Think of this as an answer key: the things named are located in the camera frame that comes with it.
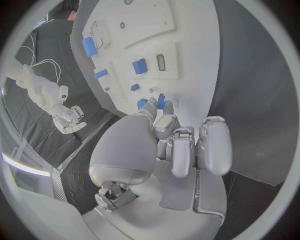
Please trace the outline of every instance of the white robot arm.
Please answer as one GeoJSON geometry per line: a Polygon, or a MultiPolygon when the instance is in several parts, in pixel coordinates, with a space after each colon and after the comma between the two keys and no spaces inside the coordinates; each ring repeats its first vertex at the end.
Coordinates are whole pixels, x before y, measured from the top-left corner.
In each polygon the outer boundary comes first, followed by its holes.
{"type": "Polygon", "coordinates": [[[60,86],[48,79],[35,75],[33,69],[22,65],[15,58],[10,63],[6,76],[16,80],[16,84],[28,90],[28,95],[40,108],[53,117],[53,122],[60,132],[70,134],[84,128],[87,124],[80,123],[84,116],[79,106],[70,108],[64,106],[63,102],[68,97],[68,87],[60,86]]]}

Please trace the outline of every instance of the small blue block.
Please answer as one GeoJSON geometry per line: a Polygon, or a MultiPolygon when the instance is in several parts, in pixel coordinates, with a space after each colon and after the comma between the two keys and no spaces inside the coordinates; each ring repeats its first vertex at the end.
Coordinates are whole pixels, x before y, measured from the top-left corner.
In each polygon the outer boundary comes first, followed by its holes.
{"type": "Polygon", "coordinates": [[[145,98],[142,98],[137,102],[137,109],[140,110],[141,107],[143,107],[146,103],[148,103],[148,100],[145,98]]]}
{"type": "Polygon", "coordinates": [[[84,48],[86,56],[91,57],[91,56],[97,54],[97,50],[95,48],[94,41],[91,37],[84,38],[81,43],[84,48]]]}
{"type": "Polygon", "coordinates": [[[158,104],[157,104],[157,108],[158,109],[164,109],[165,107],[165,95],[163,93],[161,93],[159,96],[158,96],[158,104]]]}
{"type": "Polygon", "coordinates": [[[147,72],[147,65],[145,59],[141,59],[132,63],[135,74],[142,74],[147,72]]]}
{"type": "Polygon", "coordinates": [[[105,76],[106,74],[108,74],[108,71],[106,69],[99,71],[97,73],[94,74],[95,79],[99,79],[103,76],[105,76]]]}
{"type": "Polygon", "coordinates": [[[130,91],[135,92],[135,91],[138,90],[138,89],[140,89],[140,86],[136,83],[136,84],[134,84],[134,85],[131,86],[130,91]]]}

